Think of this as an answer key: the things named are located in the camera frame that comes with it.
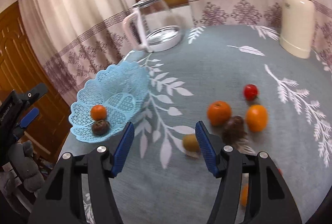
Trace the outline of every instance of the glass teapot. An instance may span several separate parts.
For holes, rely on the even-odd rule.
[[[163,51],[181,41],[183,30],[164,0],[141,0],[132,7],[133,13],[123,20],[122,25],[134,49],[147,52]],[[141,44],[137,42],[130,29],[133,19]]]

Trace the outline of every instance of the brown fruit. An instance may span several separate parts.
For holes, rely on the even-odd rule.
[[[99,120],[92,125],[92,132],[94,135],[102,136],[107,133],[110,128],[110,123],[106,120]]]
[[[247,198],[248,198],[248,184],[245,184],[242,188],[241,195],[240,195],[240,203],[243,207],[247,206]]]
[[[189,152],[199,152],[200,146],[195,134],[185,135],[182,139],[183,147]]]
[[[268,124],[268,112],[262,105],[251,106],[246,114],[246,123],[251,132],[260,132]]]
[[[224,101],[216,101],[207,109],[207,117],[213,126],[220,126],[232,116],[231,107]]]
[[[92,107],[90,115],[95,121],[104,120],[107,117],[107,111],[103,105],[95,105]]]
[[[247,133],[244,131],[244,121],[241,116],[233,116],[225,124],[222,132],[222,141],[227,145],[232,145],[240,138],[244,138]]]

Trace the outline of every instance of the blue tablecloth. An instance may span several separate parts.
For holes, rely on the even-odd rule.
[[[194,133],[198,120],[220,134],[206,117],[206,107],[216,100],[244,117],[246,84],[258,86],[256,102],[267,108],[269,123],[261,133],[249,132],[237,148],[268,152],[283,171],[303,222],[316,211],[332,184],[332,80],[314,51],[300,59],[279,45],[273,29],[223,25],[192,29],[170,50],[136,51],[125,60],[146,67],[151,84],[134,120],[136,137],[125,167],[111,180],[124,223],[206,223],[220,179],[207,171],[202,156],[186,155],[182,137]],[[70,134],[61,154],[86,154],[96,146]],[[92,223],[86,177],[83,192]],[[243,215],[239,206],[237,223]]]

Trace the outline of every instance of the door panel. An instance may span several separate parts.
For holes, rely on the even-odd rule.
[[[70,108],[39,64],[16,2],[0,14],[0,90],[9,92],[15,89],[22,93],[41,82],[46,84],[49,92],[33,105],[39,109],[39,116],[29,125],[27,132],[34,139],[38,153],[55,162],[56,152],[70,130]]]

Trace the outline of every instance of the white kettle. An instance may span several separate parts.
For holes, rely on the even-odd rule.
[[[183,32],[179,22],[164,0],[141,0],[132,7],[133,13],[123,20],[122,26],[134,49],[164,51],[181,41]],[[134,19],[142,43],[132,33],[130,23]]]
[[[310,56],[315,30],[315,5],[311,0],[283,0],[280,45],[303,59]]]

